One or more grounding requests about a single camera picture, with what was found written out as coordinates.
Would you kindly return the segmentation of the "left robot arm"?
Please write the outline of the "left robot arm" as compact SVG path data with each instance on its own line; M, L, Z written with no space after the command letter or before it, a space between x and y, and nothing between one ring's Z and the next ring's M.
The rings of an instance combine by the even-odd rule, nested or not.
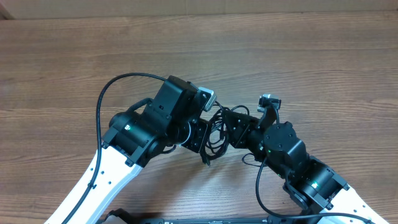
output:
M98 150L76 186L47 223L96 223L115 196L166 147L182 146L201 156L210 135L201 119L216 100L214 91L174 76L155 98L145 98L113 116L98 133Z

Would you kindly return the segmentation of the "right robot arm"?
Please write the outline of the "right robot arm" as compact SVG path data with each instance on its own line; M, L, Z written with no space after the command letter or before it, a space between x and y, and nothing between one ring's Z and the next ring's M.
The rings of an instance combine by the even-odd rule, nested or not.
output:
M330 166L311 156L290 122L281 123L268 109L257 119L247 114L221 114L229 143L249 149L261 167L285 180L283 189L302 208L298 215L269 212L271 218L288 223L385 223Z

